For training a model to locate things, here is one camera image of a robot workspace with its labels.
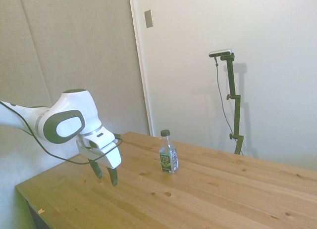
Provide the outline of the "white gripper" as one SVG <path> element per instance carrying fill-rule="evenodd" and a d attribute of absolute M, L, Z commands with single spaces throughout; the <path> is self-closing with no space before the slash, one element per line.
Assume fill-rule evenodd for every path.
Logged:
<path fill-rule="evenodd" d="M 116 167 L 121 164 L 121 156 L 115 142 L 111 141 L 106 144 L 97 144 L 92 140 L 76 140 L 77 147 L 81 155 L 90 159 L 90 165 L 98 178 L 103 177 L 103 173 L 98 165 L 101 163 L 107 166 L 110 180 L 113 186 L 118 184 L 118 175 Z"/>

